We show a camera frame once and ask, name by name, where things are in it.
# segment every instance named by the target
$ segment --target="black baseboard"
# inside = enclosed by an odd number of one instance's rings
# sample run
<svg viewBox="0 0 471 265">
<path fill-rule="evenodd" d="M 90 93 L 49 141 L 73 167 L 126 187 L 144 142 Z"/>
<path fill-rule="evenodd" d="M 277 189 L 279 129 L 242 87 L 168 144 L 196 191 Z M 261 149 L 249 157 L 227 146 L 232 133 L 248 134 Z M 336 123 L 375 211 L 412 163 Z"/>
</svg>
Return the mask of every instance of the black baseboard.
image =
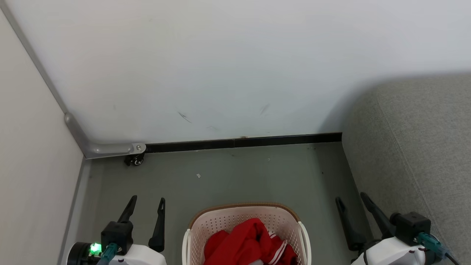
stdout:
<svg viewBox="0 0 471 265">
<path fill-rule="evenodd" d="M 342 133 L 334 132 L 321 134 L 147 144 L 146 153 L 340 141 L 342 141 Z"/>
</svg>

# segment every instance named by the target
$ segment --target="gray floor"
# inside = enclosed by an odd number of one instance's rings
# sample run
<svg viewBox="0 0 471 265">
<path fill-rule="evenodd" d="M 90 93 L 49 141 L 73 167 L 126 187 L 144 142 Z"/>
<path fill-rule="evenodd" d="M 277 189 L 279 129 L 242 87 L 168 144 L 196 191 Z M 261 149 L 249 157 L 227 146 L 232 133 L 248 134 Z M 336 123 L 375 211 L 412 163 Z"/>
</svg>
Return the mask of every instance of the gray floor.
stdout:
<svg viewBox="0 0 471 265">
<path fill-rule="evenodd" d="M 88 189 L 98 199 L 96 205 L 85 206 L 96 212 L 88 220 L 96 241 L 136 194 L 133 238 L 146 245 L 160 197 L 165 197 L 163 254 L 169 265 L 181 264 L 190 219 L 204 208 L 226 203 L 271 201 L 293 209 L 308 230 L 313 265 L 350 264 L 355 257 L 345 243 L 336 196 L 349 207 L 358 230 L 371 237 L 341 143 L 150 154 L 137 167 L 125 166 L 122 157 L 99 159 L 93 162 Z"/>
</svg>

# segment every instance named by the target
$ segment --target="metal frame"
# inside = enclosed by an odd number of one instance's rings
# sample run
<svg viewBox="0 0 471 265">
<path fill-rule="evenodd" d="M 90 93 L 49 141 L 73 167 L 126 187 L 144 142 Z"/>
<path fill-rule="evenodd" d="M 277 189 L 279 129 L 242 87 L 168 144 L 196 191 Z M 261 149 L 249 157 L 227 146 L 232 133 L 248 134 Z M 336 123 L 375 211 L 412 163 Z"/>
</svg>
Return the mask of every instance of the metal frame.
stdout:
<svg viewBox="0 0 471 265">
<path fill-rule="evenodd" d="M 18 22 L 15 20 L 5 0 L 0 0 L 0 9 L 10 23 L 13 31 L 20 40 L 24 49 L 28 53 L 31 61 L 38 70 L 39 74 L 43 78 L 45 84 L 48 86 L 52 95 L 56 99 L 58 105 L 62 109 L 65 115 L 65 124 L 69 128 L 70 133 L 75 138 L 75 141 L 82 150 L 83 155 L 86 159 L 101 158 L 101 157 L 117 157 L 125 155 L 138 155 L 142 154 L 146 150 L 146 145 L 143 143 L 120 143 L 120 144 L 97 144 L 88 139 L 85 132 L 80 127 L 80 124 L 75 117 L 69 113 L 64 101 L 61 99 L 56 86 L 52 82 L 51 78 L 46 72 L 46 69 L 39 61 L 36 53 L 34 52 L 31 44 L 29 43 L 26 35 L 21 30 Z"/>
</svg>

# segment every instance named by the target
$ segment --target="gray fabric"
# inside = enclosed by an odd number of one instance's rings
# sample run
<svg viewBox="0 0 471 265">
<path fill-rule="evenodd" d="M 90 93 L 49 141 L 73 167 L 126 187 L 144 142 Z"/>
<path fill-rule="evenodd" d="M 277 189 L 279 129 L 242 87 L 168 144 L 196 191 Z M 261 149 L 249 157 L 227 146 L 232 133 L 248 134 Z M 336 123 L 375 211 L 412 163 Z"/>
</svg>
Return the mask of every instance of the gray fabric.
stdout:
<svg viewBox="0 0 471 265">
<path fill-rule="evenodd" d="M 388 216 L 427 216 L 432 233 L 471 264 L 471 75 L 370 91 L 352 109 L 342 142 L 359 191 Z"/>
</svg>

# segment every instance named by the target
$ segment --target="sofa seam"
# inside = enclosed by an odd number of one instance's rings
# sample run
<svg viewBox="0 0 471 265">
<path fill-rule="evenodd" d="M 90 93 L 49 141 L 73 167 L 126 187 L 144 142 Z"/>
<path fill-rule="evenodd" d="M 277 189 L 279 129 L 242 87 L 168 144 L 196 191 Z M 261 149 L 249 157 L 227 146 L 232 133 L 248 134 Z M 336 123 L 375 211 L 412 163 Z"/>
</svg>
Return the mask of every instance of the sofa seam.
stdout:
<svg viewBox="0 0 471 265">
<path fill-rule="evenodd" d="M 383 109 L 381 108 L 381 105 L 379 103 L 379 100 L 378 100 L 378 93 L 377 91 L 374 92 L 374 96 L 376 98 L 376 105 L 378 106 L 378 109 L 380 110 L 380 113 L 381 113 L 381 116 L 383 117 L 384 121 L 386 122 L 386 125 L 389 129 L 389 132 L 394 140 L 394 144 L 396 146 L 396 148 L 399 150 L 400 152 L 400 155 L 401 155 L 401 160 L 402 160 L 402 163 L 406 166 L 406 169 L 408 171 L 408 173 L 410 174 L 410 176 L 412 177 L 413 179 L 413 182 L 414 182 L 414 188 L 415 188 L 415 192 L 417 192 L 417 194 L 419 195 L 420 199 L 422 200 L 423 204 L 425 205 L 425 209 L 426 211 L 428 212 L 430 218 L 432 219 L 433 223 L 436 224 L 437 222 L 435 221 L 435 217 L 434 215 L 431 213 L 430 211 L 430 207 L 429 205 L 427 204 L 427 202 L 425 201 L 423 195 L 422 195 L 422 190 L 421 188 L 419 187 L 419 184 L 418 184 L 418 181 L 417 181 L 417 178 L 415 177 L 414 173 L 412 172 L 412 169 L 409 165 L 409 162 L 407 161 L 405 155 L 404 155 L 404 152 L 401 148 L 401 146 L 399 145 L 398 143 L 398 140 L 394 134 L 394 132 L 392 131 L 391 129 L 391 125 L 389 124 L 389 121 L 388 119 L 386 118 L 386 115 L 384 114 L 384 111 Z M 435 229 L 437 230 L 437 233 L 438 233 L 438 236 L 442 239 L 442 241 L 444 242 L 444 244 L 447 246 L 448 244 L 446 243 L 446 240 L 445 238 L 442 236 L 442 232 L 440 230 L 440 228 L 438 226 L 435 227 Z"/>
</svg>

